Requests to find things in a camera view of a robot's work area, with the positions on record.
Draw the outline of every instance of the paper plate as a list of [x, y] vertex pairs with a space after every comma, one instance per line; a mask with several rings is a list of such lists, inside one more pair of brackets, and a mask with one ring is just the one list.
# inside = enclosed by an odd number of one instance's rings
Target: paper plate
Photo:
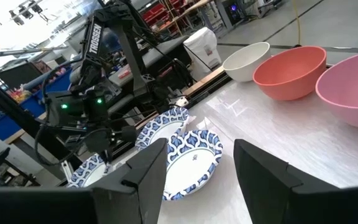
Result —
[[222, 157], [223, 145], [208, 130], [190, 131], [168, 142], [164, 200], [178, 200], [202, 188]]
[[185, 132], [189, 120], [186, 108], [173, 108], [149, 121], [137, 137], [135, 146], [142, 150], [159, 138], [170, 139]]
[[106, 166], [102, 158], [98, 154], [95, 154], [85, 160], [85, 162], [74, 171], [68, 180], [67, 187], [87, 187], [102, 178], [109, 170], [112, 170], [112, 165], [108, 164]]

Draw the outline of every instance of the yellow cable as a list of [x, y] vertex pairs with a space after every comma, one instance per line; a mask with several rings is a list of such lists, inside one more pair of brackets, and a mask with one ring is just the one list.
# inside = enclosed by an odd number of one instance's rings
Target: yellow cable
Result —
[[295, 11], [296, 23], [298, 24], [298, 44], [301, 45], [301, 22], [299, 21], [298, 8], [296, 7], [296, 0], [292, 0], [293, 10]]

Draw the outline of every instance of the gray floor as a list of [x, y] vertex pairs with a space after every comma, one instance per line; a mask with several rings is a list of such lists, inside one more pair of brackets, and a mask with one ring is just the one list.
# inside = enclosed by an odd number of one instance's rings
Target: gray floor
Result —
[[[290, 0], [284, 0], [278, 10], [255, 21], [243, 24], [218, 40], [220, 44], [253, 44], [266, 40], [295, 18]], [[296, 0], [299, 14], [313, 7], [320, 0]], [[300, 17], [301, 44], [322, 47], [358, 47], [358, 1], [323, 0]], [[272, 45], [297, 44], [297, 26], [292, 22], [273, 37], [266, 40]], [[218, 46], [225, 60], [241, 47]], [[273, 54], [283, 51], [272, 49]], [[328, 51], [327, 63], [338, 63], [355, 53]]]

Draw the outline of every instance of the marble tabletop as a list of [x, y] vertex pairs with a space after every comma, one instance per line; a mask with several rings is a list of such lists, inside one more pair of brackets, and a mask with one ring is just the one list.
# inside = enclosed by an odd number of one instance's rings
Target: marble tabletop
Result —
[[211, 180], [184, 199], [162, 202], [159, 224], [252, 223], [237, 182], [235, 139], [245, 139], [338, 187], [358, 186], [358, 128], [334, 117], [312, 93], [273, 101], [253, 82], [231, 81], [190, 109], [187, 130], [219, 135], [224, 154]]

